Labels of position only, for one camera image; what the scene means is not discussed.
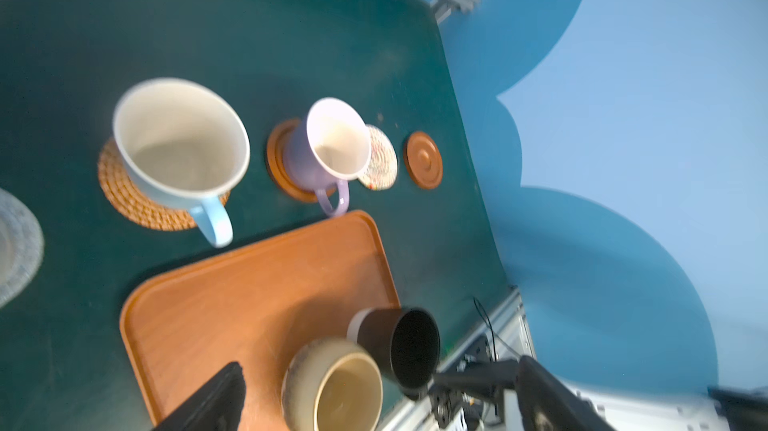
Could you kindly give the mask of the brown wooden coaster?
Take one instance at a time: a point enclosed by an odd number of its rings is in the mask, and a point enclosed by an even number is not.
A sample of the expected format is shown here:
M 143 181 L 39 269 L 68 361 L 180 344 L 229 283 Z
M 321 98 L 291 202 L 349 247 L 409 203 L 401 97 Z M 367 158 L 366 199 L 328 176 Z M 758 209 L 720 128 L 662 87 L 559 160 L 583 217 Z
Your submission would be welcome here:
M 434 190 L 442 182 L 444 164 L 434 140 L 425 132 L 413 132 L 405 145 L 405 161 L 409 176 L 425 190 Z
M 312 149 L 305 120 L 290 119 L 278 124 L 266 146 L 269 174 L 278 188 L 304 203 L 318 203 L 325 212 L 334 207 L 330 198 L 340 183 Z

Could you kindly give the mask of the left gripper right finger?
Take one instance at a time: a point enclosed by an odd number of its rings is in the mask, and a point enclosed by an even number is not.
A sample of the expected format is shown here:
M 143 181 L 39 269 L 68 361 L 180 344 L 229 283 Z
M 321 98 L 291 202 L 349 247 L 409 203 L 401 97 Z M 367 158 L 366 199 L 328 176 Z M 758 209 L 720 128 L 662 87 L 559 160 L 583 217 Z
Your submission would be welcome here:
M 530 356 L 518 362 L 515 391 L 525 431 L 613 430 L 586 401 Z

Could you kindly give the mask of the light blue mug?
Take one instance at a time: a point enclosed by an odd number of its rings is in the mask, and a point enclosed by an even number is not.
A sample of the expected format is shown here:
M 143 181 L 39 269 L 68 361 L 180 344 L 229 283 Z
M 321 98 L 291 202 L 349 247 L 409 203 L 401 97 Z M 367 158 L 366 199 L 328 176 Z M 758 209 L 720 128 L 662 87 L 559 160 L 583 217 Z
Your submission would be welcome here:
M 119 98 L 112 135 L 129 178 L 147 198 L 187 212 L 211 246 L 231 244 L 221 197 L 245 176 L 251 145 L 229 103 L 188 80 L 150 79 Z

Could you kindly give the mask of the lilac mug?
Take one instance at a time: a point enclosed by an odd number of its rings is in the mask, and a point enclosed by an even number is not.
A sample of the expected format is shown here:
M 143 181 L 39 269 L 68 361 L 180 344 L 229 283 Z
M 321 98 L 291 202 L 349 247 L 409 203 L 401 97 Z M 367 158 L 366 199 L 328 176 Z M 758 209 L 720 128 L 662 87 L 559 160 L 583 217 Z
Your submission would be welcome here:
M 291 183 L 314 194 L 331 218 L 347 212 L 349 183 L 367 169 L 371 156 L 365 122 L 352 106 L 332 97 L 311 106 L 282 151 Z

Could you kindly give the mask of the grey felt coaster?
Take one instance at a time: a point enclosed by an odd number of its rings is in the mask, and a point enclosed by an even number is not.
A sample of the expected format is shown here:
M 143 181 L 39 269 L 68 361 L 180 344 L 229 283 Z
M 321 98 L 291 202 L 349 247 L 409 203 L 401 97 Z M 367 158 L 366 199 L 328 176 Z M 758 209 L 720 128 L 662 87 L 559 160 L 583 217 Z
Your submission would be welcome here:
M 14 300 L 37 275 L 44 235 L 32 211 L 1 190 L 1 307 Z

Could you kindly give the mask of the woven rattan coaster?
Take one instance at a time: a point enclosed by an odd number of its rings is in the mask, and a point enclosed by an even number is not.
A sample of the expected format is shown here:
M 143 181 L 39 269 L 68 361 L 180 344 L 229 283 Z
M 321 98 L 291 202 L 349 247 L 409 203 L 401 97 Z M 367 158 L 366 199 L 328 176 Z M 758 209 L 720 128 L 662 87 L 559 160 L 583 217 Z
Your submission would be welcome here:
M 185 231 L 197 227 L 188 212 L 163 207 L 137 188 L 123 166 L 113 138 L 105 143 L 100 152 L 98 181 L 113 208 L 141 227 L 164 232 Z

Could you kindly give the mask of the yellow beige mug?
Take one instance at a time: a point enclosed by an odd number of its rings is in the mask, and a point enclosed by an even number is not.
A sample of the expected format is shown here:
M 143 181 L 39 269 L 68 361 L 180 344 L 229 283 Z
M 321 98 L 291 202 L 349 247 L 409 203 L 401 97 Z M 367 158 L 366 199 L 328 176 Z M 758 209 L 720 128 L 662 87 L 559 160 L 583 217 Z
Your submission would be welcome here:
M 381 372 L 352 341 L 315 340 L 290 362 L 281 407 L 290 430 L 373 430 L 383 407 Z

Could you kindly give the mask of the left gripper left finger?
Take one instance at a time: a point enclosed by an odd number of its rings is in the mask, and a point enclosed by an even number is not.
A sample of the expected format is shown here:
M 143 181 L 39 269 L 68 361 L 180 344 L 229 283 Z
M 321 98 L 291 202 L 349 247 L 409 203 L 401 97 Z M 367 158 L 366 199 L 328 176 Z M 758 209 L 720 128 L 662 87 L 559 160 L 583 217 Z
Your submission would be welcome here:
M 153 430 L 237 431 L 245 396 L 243 369 L 238 362 L 230 362 Z

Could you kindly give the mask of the white multicolour woven coaster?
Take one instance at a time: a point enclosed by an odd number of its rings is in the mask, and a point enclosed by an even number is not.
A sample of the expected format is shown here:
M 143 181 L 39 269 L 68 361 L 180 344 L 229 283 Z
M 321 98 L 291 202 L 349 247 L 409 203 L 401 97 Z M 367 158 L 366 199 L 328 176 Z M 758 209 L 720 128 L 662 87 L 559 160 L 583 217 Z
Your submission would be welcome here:
M 368 125 L 370 134 L 371 159 L 358 181 L 367 189 L 384 191 L 390 189 L 398 175 L 397 155 L 387 135 L 379 128 Z

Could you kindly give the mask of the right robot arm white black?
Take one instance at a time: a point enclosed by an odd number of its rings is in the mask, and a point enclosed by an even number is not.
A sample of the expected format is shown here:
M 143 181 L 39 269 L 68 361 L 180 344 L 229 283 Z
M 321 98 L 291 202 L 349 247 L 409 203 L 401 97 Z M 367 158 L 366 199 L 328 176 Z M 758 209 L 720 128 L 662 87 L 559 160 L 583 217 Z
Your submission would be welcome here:
M 471 362 L 462 371 L 446 371 L 433 376 L 435 385 L 460 391 L 485 402 L 501 402 L 506 390 L 515 389 L 519 361 Z

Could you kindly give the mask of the black mug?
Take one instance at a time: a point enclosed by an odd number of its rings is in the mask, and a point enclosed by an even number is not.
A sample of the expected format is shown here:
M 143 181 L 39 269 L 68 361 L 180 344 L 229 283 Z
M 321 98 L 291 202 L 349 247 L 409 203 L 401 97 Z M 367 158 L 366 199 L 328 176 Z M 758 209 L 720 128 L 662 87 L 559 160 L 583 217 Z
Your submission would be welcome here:
M 364 348 L 381 374 L 412 401 L 421 399 L 438 367 L 441 337 L 422 308 L 367 308 L 347 328 L 348 340 Z

